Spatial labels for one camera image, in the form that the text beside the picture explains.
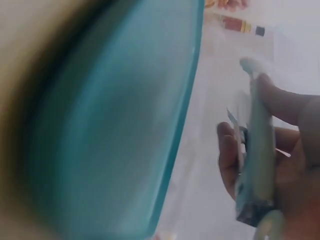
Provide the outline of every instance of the white surface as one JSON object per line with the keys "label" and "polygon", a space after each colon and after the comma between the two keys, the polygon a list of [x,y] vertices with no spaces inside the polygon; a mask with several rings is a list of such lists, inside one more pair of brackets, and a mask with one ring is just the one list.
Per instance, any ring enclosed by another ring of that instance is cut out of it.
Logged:
{"label": "white surface", "polygon": [[[320,20],[314,10],[318,5],[316,0],[303,4],[297,0],[252,0],[250,8],[233,14],[285,33],[268,35],[269,39],[264,38],[263,42],[204,27],[196,80],[172,176],[174,187],[170,186],[160,231],[174,232],[177,240],[252,239],[255,230],[235,221],[235,203],[220,177],[216,125],[228,121],[226,107],[234,92],[248,91],[249,79],[239,66],[240,57],[254,56],[267,61],[268,73],[281,88],[320,94],[317,44],[320,38],[312,28]],[[276,124],[287,126],[279,120]],[[181,189],[176,176],[182,175],[182,165],[186,163],[191,170]]]}

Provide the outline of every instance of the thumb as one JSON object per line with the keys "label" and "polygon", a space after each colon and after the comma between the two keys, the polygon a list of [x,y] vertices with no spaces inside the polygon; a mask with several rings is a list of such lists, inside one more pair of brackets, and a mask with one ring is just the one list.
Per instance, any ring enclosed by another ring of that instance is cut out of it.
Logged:
{"label": "thumb", "polygon": [[291,125],[297,126],[305,106],[314,98],[319,98],[282,90],[276,87],[266,74],[260,74],[256,81],[259,97],[269,112]]}

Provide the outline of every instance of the hand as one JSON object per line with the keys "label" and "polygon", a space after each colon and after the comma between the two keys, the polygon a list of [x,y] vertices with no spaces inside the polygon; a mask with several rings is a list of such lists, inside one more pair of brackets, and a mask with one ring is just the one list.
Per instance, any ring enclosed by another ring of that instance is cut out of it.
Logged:
{"label": "hand", "polygon": [[[259,96],[269,112],[299,128],[299,131],[275,128],[276,203],[286,220],[284,237],[320,239],[320,96],[281,90],[265,74],[256,81]],[[217,126],[217,134],[222,181],[235,200],[237,142],[226,122]]]}

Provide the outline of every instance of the teal plastic container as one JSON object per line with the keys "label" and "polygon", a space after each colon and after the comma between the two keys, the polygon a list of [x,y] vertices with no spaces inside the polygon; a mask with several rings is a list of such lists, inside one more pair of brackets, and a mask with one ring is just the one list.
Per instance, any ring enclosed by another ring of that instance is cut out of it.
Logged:
{"label": "teal plastic container", "polygon": [[30,121],[26,181],[67,240],[155,232],[182,135],[204,0],[117,0],[72,47]]}

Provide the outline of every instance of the finger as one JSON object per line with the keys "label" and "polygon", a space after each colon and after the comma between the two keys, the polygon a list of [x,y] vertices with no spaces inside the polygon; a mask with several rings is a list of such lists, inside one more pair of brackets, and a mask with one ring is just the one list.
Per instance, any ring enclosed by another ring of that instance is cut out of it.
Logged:
{"label": "finger", "polygon": [[219,141],[219,149],[221,148],[221,142],[225,135],[234,135],[234,130],[231,128],[231,126],[227,122],[221,122],[216,127],[216,133],[218,135],[218,141]]}
{"label": "finger", "polygon": [[281,162],[289,159],[283,152],[279,151],[278,149],[275,150],[275,163],[276,165],[280,165]]}
{"label": "finger", "polygon": [[300,133],[298,131],[282,127],[275,127],[274,131],[275,147],[290,154],[300,138]]}
{"label": "finger", "polygon": [[256,79],[259,96],[270,113],[291,124],[298,125],[299,115],[304,107],[317,96],[302,95],[284,91],[273,85],[266,74],[261,74]]}
{"label": "finger", "polygon": [[248,7],[248,0],[241,0],[241,5],[246,8]]}
{"label": "finger", "polygon": [[219,169],[225,189],[235,200],[235,183],[238,176],[237,142],[231,135],[221,141]]}

